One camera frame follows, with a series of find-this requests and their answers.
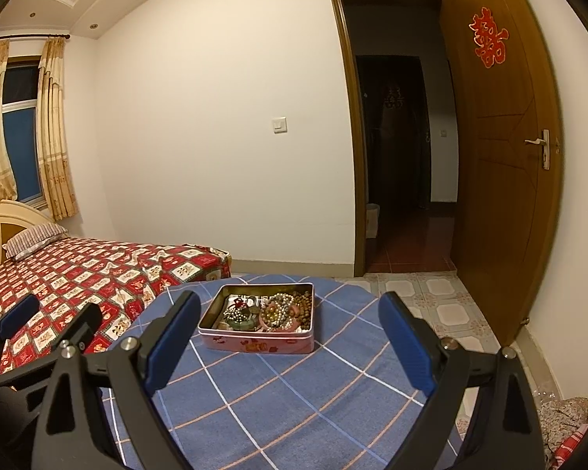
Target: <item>curtain rod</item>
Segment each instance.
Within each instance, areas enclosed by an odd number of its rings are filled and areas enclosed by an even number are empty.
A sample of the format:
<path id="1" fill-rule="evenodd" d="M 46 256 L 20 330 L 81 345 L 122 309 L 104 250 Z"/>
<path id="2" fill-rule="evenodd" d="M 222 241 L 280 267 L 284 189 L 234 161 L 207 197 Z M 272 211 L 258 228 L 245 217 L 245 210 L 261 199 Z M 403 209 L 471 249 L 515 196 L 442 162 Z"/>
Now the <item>curtain rod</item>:
<path id="1" fill-rule="evenodd" d="M 68 34 L 20 34 L 20 35 L 4 35 L 0 37 L 2 39 L 18 39 L 19 37 L 64 37 L 69 39 Z"/>

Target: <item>pink tin box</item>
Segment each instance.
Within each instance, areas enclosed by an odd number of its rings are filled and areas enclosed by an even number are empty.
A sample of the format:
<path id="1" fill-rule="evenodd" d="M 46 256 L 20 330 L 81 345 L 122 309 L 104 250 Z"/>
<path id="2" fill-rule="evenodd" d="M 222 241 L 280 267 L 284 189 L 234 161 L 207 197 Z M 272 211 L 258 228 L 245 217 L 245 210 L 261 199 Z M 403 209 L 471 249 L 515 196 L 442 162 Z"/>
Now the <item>pink tin box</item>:
<path id="1" fill-rule="evenodd" d="M 217 327 L 230 296 L 244 295 L 271 297 L 278 293 L 292 295 L 311 294 L 310 327 L 295 332 L 266 332 L 220 330 Z M 295 284 L 226 284 L 220 288 L 209 304 L 198 325 L 198 333 L 207 348 L 227 351 L 249 351 L 254 353 L 311 353 L 314 349 L 314 285 L 309 282 Z"/>

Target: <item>white wall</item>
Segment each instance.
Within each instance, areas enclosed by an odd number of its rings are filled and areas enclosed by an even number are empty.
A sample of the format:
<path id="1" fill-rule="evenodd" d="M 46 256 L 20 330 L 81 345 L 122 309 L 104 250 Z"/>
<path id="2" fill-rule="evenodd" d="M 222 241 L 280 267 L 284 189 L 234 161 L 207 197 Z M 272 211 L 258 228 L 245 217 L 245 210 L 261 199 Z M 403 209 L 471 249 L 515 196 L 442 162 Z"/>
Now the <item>white wall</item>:
<path id="1" fill-rule="evenodd" d="M 330 0 L 149 0 L 99 41 L 103 178 L 121 238 L 353 263 Z M 279 116 L 287 134 L 271 131 Z"/>
<path id="2" fill-rule="evenodd" d="M 46 32 L 64 33 L 56 30 L 13 30 L 9 33 Z M 44 43 L 45 39 L 13 39 L 9 56 L 41 55 Z M 109 215 L 98 159 L 94 117 L 96 47 L 95 40 L 84 37 L 71 36 L 66 42 L 63 96 L 67 157 L 80 213 L 60 224 L 74 236 L 115 240 L 117 236 Z"/>
<path id="3" fill-rule="evenodd" d="M 345 14 L 355 54 L 420 58 L 431 130 L 431 201 L 457 201 L 455 99 L 438 13 L 424 7 L 349 5 Z"/>
<path id="4" fill-rule="evenodd" d="M 565 0 L 529 0 L 543 30 L 564 126 L 559 225 L 528 329 L 565 397 L 588 396 L 588 32 Z"/>

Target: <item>red checkered bedspread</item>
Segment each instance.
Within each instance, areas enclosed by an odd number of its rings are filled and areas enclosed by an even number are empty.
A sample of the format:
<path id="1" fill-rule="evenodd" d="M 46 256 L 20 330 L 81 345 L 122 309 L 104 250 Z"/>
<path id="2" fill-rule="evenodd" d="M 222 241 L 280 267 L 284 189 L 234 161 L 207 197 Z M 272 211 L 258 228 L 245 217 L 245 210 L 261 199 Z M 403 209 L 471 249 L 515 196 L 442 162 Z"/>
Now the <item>red checkered bedspread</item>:
<path id="1" fill-rule="evenodd" d="M 230 255 L 201 246 L 64 239 L 0 265 L 0 313 L 28 293 L 39 312 L 5 345 L 0 373 L 50 352 L 50 343 L 88 302 L 103 323 L 86 352 L 105 350 L 167 287 L 230 276 Z"/>

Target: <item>red paper cutout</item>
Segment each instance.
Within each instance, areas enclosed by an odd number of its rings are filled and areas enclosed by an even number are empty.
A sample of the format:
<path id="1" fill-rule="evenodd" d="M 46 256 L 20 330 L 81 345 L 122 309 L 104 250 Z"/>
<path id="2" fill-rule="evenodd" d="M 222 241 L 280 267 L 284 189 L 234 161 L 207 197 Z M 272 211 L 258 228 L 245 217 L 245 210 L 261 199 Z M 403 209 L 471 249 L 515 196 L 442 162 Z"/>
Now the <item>red paper cutout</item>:
<path id="1" fill-rule="evenodd" d="M 473 22 L 468 25 L 475 32 L 475 54 L 487 69 L 494 65 L 494 62 L 502 64 L 505 61 L 505 44 L 503 40 L 509 39 L 509 32 L 503 28 L 499 32 L 494 22 L 492 12 L 486 7 L 481 7 L 481 16 L 475 14 Z"/>

